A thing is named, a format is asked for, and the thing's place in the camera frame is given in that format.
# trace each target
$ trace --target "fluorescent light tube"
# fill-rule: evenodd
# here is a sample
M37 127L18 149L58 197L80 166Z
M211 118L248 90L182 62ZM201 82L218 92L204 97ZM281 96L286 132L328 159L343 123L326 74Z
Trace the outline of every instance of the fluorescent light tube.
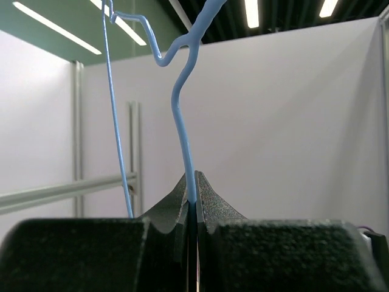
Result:
M102 0L91 0L91 2L100 10L102 9ZM104 14L109 17L109 7L107 5L104 7ZM146 46L146 42L140 36L138 36L138 34L120 17L116 17L115 23L122 30L124 30L125 33L127 33L139 46Z
M331 16L337 3L338 0L325 0L319 16L321 18Z
M102 54L95 47L92 47L90 44L84 42L80 38L77 38L74 34L68 32L67 30L64 30L62 27L56 25L55 23L52 23L47 18L37 14L37 12L29 9L28 7L24 6L23 4L21 4L19 2L13 2L12 4L17 9L22 11L23 13L25 13L28 16L32 17L33 19L39 21L41 24L44 24L45 26L50 27L52 30L62 34L64 37L70 39L71 41L75 42L76 44L79 44L81 47L84 47L85 49L91 51L93 54L96 54L96 55L101 55Z
M260 26L258 14L258 0L244 0L246 6L247 25L254 29Z

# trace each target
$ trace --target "blue wire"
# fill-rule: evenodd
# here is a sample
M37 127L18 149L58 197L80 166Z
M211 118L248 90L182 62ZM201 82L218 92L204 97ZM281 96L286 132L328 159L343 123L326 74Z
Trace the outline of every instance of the blue wire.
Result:
M207 0L204 4L203 9L198 15L196 21L194 22L192 28L190 29L190 31L187 34L176 38L171 44L170 48L168 49L165 57L162 58L162 55L158 48L156 37L154 35L154 32L148 20L143 15L130 15L122 12L114 12L113 1L109 0L109 19L112 23L115 23L116 17L118 16L122 19L138 21L143 25L143 28L146 31L148 40L151 45L151 50L153 52L154 59L159 66L165 67L169 65L172 59L174 58L174 56L176 55L177 51L181 47L183 46L189 47L189 57L188 57L187 64L185 65L184 69L180 73L173 87L173 92L171 94L171 109L173 111L173 117L176 123L177 132L181 144L182 156L184 159L184 167L185 167L185 178L187 181L187 188L188 188L188 201L190 204L194 204L197 201L195 171L193 169L193 162L191 158L188 135L185 130L184 121L180 111L179 96L184 83L187 81L189 75L191 74L193 68L196 65L201 38L204 36L205 31L208 29L209 25L213 21L213 18L216 16L216 14L219 12L220 8L223 6L223 4L226 1L227 0ZM103 0L102 2L103 2L102 10L103 10L103 18L104 18L105 0ZM103 24L105 30L105 42L107 42L105 19L103 20ZM108 67L108 78L110 79L109 82L110 92L111 92L111 96L113 96L114 90L112 86L110 64L107 64L107 67ZM119 132L116 133L116 137L117 137L116 140L119 143L120 139L118 138L118 136L119 136Z
M212 23L216 14L219 12L220 8L227 0L206 0L203 9L198 15L196 21L194 22L190 31L182 36L176 38L168 49L165 57L162 58L156 37L154 32L147 21L147 19L142 15L129 15L122 12L114 12L114 4L112 0L109 0L109 19L111 23L115 23L116 17L121 17L123 19L138 21L142 24L143 28L146 31L147 38L151 45L151 50L153 52L154 59L156 63L165 67L170 64L177 51L182 46L189 47L189 57L188 61L181 71L176 83L173 86L173 92L171 93L171 110L173 112L174 121L176 123L177 132L181 144L182 157L184 159L185 167L185 179L187 181L188 189L188 201L189 201L189 212L188 212L188 288L189 291L196 291L196 273L197 273L197 219L196 219L196 201L197 201L197 192L196 192L196 181L195 181L195 171L193 168L193 162L191 158L191 151L189 146L188 135L185 130L184 120L179 106L180 92L187 81L189 75L191 74L193 68L196 65L197 57L199 54L201 38L204 36L205 31L208 29L209 25ZM117 118L115 112L115 98L114 90L112 84L112 74L111 74L111 64L109 60L108 53L108 41L106 33L106 24L105 24L105 0L102 0L102 11L103 11L103 27L104 27L104 41L105 41L105 50L107 55L107 69L108 69L108 79L109 79L109 91L111 93L111 102L112 102L112 113L114 116L114 125L115 125L115 135L117 143L117 151L119 154L120 169L122 172L123 186L125 184L125 168L122 158L122 151L120 149L120 138L119 130L117 126ZM125 196L127 208L131 208L131 202L129 202L128 190L125 189Z
M111 94L112 116L114 118L117 155L119 157L120 173L122 174L122 184L124 189L124 196L126 199L128 216L129 218L133 218L134 215L133 215L133 209L131 207L131 199L129 197L129 190L128 190L127 177L126 177L126 167L124 165L122 145L120 143L119 125L117 122L115 92L114 92L114 84L112 81L111 60L109 57L108 36L107 36L107 28L106 28L105 15L104 15L105 0L103 0L102 3L103 3L102 11L103 11L104 46L105 46L105 55L106 55L106 63L107 63L107 71L108 71L109 93Z

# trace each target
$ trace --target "white wall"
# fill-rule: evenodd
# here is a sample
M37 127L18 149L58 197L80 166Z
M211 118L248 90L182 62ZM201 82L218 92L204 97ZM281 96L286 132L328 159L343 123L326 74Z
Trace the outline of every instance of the white wall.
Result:
M0 193L72 180L71 65L0 32ZM0 216L0 240L30 217L73 215L62 201Z
M145 210L184 172L170 94L186 57L113 64L125 151L126 103L142 104ZM389 234L381 59L376 18L202 46L181 97L196 169L249 218L341 218ZM86 68L84 115L85 175L118 173L104 64ZM121 191L94 203L125 216Z

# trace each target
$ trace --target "dark ceiling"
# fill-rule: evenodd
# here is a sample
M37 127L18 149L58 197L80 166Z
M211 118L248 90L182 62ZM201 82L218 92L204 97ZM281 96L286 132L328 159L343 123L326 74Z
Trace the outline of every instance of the dark ceiling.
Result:
M186 33L169 0L158 0L166 13ZM191 23L194 23L205 0L179 0ZM260 27L250 29L246 22L244 0L227 0L205 33L204 44L305 27L322 26L378 16L389 0L339 0L332 16L320 18L324 0L258 0Z

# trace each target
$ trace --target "green wall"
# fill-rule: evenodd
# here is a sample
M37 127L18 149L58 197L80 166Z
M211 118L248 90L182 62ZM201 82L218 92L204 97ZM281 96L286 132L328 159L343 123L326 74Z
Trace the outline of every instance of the green wall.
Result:
M16 9L11 0L0 1L0 29L66 60L85 65L104 62L105 55L90 51ZM103 52L101 11L89 0L20 0L28 8L73 33ZM114 0L116 10L145 15L156 35L160 49L167 50L179 36L178 28L156 0ZM146 33L140 23L127 22L147 46L136 44L121 28L108 22L109 48L112 60L151 53Z

